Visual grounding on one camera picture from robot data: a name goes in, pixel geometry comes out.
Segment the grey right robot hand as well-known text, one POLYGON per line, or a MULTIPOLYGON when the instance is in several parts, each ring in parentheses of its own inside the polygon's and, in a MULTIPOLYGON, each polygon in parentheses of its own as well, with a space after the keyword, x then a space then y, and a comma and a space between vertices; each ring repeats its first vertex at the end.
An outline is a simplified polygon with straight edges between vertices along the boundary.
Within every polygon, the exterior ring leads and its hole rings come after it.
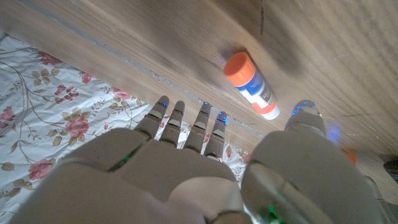
POLYGON ((155 138, 169 99, 134 128, 118 128, 61 158, 12 223, 394 223, 373 181, 326 136, 310 100, 252 152, 241 180, 223 162, 226 115, 207 144, 203 105, 177 148, 179 101, 155 138))

